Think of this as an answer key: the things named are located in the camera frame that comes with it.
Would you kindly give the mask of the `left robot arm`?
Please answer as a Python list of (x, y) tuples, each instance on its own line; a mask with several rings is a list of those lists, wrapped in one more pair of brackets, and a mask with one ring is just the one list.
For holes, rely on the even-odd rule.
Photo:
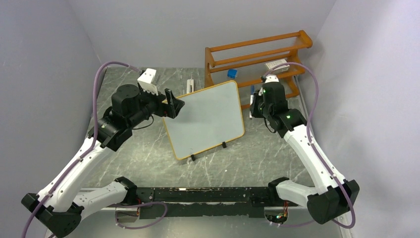
[(44, 189), (22, 198), (31, 218), (38, 219), (55, 237), (63, 238), (105, 207), (138, 205), (137, 186), (125, 177), (85, 194), (79, 191), (89, 174), (132, 136), (138, 124), (154, 116), (173, 119), (184, 104), (170, 89), (161, 93), (149, 92), (140, 85), (118, 87), (111, 106), (66, 167)]

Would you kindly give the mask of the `blue whiteboard marker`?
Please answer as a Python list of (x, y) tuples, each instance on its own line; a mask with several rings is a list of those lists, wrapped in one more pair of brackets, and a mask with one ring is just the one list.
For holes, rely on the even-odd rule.
[(255, 87), (254, 87), (254, 85), (251, 85), (251, 87), (250, 87), (250, 107), (249, 107), (250, 112), (249, 112), (249, 119), (253, 119), (252, 112), (251, 112), (251, 105), (253, 104), (253, 101), (254, 101), (254, 91), (255, 91)]

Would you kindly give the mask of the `yellow framed whiteboard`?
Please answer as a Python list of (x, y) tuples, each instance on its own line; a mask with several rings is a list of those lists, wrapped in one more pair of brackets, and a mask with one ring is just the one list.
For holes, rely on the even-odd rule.
[(164, 118), (175, 159), (183, 160), (245, 134), (236, 81), (230, 80), (179, 97), (185, 105)]

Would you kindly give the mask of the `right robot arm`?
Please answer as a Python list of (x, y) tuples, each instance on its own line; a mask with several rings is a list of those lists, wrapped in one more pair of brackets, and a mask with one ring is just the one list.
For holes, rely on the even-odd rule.
[(279, 178), (269, 184), (267, 199), (272, 205), (290, 201), (307, 208), (312, 219), (324, 224), (333, 221), (343, 228), (355, 225), (354, 203), (360, 191), (355, 180), (347, 180), (322, 154), (311, 136), (306, 121), (298, 109), (291, 109), (279, 82), (264, 83), (254, 93), (250, 107), (252, 117), (261, 118), (269, 132), (278, 134), (289, 144), (308, 171), (314, 185), (304, 186), (289, 178)]

